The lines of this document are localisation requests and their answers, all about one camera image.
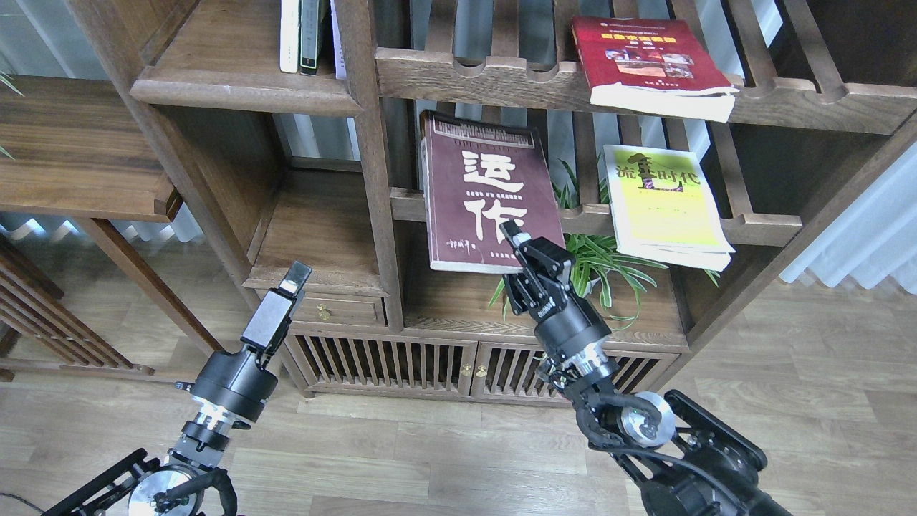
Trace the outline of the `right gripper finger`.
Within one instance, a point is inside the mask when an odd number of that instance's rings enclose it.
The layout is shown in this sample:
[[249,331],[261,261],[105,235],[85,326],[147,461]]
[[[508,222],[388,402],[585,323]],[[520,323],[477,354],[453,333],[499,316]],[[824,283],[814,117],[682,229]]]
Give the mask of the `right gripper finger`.
[[530,268],[531,260],[524,253],[524,244],[530,241],[529,233],[521,231],[517,223],[507,220],[500,224],[500,232],[504,235],[504,242],[500,244],[501,269]]

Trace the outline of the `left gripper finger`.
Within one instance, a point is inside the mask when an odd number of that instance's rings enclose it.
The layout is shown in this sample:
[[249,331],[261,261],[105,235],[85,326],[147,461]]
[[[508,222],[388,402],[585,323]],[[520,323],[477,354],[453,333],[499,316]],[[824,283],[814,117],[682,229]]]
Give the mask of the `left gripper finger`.
[[281,290],[289,293],[291,296],[301,294],[302,288],[307,283],[312,274],[312,268],[299,261],[293,261],[289,267],[284,279],[281,281]]

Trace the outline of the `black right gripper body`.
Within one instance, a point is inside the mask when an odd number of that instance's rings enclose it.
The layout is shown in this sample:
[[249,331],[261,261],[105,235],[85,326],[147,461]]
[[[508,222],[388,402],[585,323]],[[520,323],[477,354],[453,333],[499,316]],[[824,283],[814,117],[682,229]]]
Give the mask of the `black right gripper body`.
[[523,249],[530,268],[504,275],[514,314],[527,312],[536,321],[534,335],[561,369],[607,370],[602,343],[610,329],[592,304],[573,291],[573,255],[549,239],[530,239]]

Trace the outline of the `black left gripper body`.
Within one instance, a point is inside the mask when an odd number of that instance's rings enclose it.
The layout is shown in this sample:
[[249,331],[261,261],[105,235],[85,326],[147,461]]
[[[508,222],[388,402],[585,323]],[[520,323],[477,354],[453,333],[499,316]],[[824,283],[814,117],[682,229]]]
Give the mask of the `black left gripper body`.
[[240,336],[238,353],[217,350],[210,356],[196,382],[177,382],[202,402],[221,406],[240,418],[255,422],[278,383],[267,370],[269,359],[287,336],[289,314],[296,296],[287,290],[269,290]]

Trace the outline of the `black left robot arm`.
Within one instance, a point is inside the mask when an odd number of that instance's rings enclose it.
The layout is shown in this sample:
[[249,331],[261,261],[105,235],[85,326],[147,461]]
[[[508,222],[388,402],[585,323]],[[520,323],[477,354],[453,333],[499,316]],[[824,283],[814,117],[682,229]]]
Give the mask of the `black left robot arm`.
[[207,489],[219,493],[223,513],[238,513],[238,496],[219,462],[229,431],[258,421],[278,384],[269,360],[287,336],[292,314],[312,269],[294,262],[278,287],[263,297],[240,335],[241,348],[217,350],[194,382],[177,382],[200,404],[164,461],[138,449],[48,510],[49,515],[102,515],[128,498],[131,515],[198,515]]

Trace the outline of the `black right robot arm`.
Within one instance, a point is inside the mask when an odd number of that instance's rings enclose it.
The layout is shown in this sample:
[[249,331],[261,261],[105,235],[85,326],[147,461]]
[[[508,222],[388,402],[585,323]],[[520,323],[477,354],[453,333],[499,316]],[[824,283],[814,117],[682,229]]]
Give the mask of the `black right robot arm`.
[[538,376],[575,411],[590,448],[609,454],[649,515],[786,515],[759,488],[764,452],[678,390],[625,394],[602,348],[609,327],[570,283],[575,259],[512,220],[500,229],[521,270],[504,275],[515,314],[530,314],[544,347]]

